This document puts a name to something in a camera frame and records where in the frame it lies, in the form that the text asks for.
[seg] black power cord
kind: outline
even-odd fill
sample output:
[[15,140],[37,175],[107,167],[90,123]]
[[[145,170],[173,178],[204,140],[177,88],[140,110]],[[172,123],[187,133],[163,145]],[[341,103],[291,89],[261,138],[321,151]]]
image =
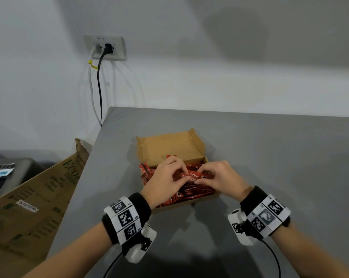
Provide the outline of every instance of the black power cord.
[[110,266],[109,266],[108,269],[106,270],[105,275],[104,275],[103,278],[105,278],[105,277],[107,276],[107,273],[109,272],[110,268],[112,268],[112,266],[113,266],[114,263],[117,261],[117,259],[122,255],[122,253],[123,253],[123,252],[121,252],[121,253],[117,256],[117,258],[110,264]]
[[101,110],[100,126],[103,125],[103,99],[102,99],[101,87],[100,87],[100,66],[104,56],[107,54],[112,54],[113,49],[114,48],[112,47],[111,44],[105,44],[104,52],[101,55],[100,60],[98,62],[98,66],[97,66],[97,84],[98,84],[98,93],[100,95],[100,110]]
[[279,264],[279,260],[277,259],[277,256],[275,255],[275,253],[273,252],[271,247],[266,242],[264,242],[263,240],[261,240],[261,241],[267,246],[267,248],[270,249],[270,251],[272,252],[273,256],[275,257],[276,262],[277,262],[277,267],[279,268],[279,278],[281,278],[281,269],[280,269],[280,264]]

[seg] black cable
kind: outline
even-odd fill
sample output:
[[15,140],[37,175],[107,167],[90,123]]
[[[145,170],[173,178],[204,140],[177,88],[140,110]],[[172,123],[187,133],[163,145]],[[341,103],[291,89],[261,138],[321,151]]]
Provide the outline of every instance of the black cable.
[[270,251],[272,252],[273,256],[275,257],[276,262],[277,262],[277,267],[279,268],[279,278],[281,278],[281,269],[280,269],[280,264],[279,264],[279,260],[277,259],[277,256],[275,255],[275,253],[273,252],[271,247],[266,242],[264,242],[263,240],[261,240],[261,241],[267,246],[267,248],[270,249]]
[[108,267],[108,269],[105,272],[105,275],[103,278],[105,278],[107,276],[107,273],[109,272],[110,268],[113,266],[113,264],[117,261],[117,259],[122,255],[122,252],[117,256],[117,258],[110,264],[110,266]]
[[103,60],[103,57],[106,55],[105,52],[100,57],[100,60],[98,62],[98,67],[97,67],[97,84],[98,84],[98,93],[100,95],[100,110],[101,110],[101,117],[100,117],[100,126],[103,126],[103,99],[101,96],[101,87],[100,87],[100,66],[101,62]]

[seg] yellow cable tie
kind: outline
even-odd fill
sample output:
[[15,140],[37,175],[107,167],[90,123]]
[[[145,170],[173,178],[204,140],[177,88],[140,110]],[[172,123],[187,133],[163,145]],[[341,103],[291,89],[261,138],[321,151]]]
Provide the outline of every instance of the yellow cable tie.
[[92,68],[98,69],[96,66],[93,66],[93,65],[92,65],[92,60],[89,60],[88,63],[91,65]]

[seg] white power cord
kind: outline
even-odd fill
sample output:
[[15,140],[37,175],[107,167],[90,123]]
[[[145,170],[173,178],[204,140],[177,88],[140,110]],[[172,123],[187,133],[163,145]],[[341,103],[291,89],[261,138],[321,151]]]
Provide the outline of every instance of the white power cord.
[[90,60],[89,60],[89,63],[88,63],[88,81],[90,82],[90,89],[91,89],[91,101],[92,101],[92,108],[93,108],[93,111],[95,113],[95,116],[96,116],[96,119],[98,121],[98,124],[100,124],[100,118],[98,117],[98,114],[97,114],[97,111],[96,111],[96,108],[95,108],[95,103],[93,101],[93,88],[92,88],[92,79],[91,79],[91,66],[92,66],[92,57],[94,55],[94,53],[96,52],[96,48],[98,47],[98,45],[95,45],[92,50],[91,50],[91,54],[90,54]]

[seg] hand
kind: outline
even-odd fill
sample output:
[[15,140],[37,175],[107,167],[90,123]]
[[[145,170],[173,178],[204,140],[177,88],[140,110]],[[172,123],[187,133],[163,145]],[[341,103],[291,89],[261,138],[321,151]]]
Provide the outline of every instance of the hand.
[[178,169],[188,173],[185,163],[176,156],[170,156],[158,165],[153,177],[141,191],[141,195],[148,202],[151,209],[167,201],[170,196],[178,192],[181,186],[191,179],[190,176],[186,176],[178,181],[173,181],[173,174]]
[[249,186],[244,179],[231,168],[227,161],[210,162],[203,164],[198,172],[208,170],[214,174],[213,179],[197,179],[196,184],[204,184],[213,187],[223,194],[235,198],[241,202],[253,187]]

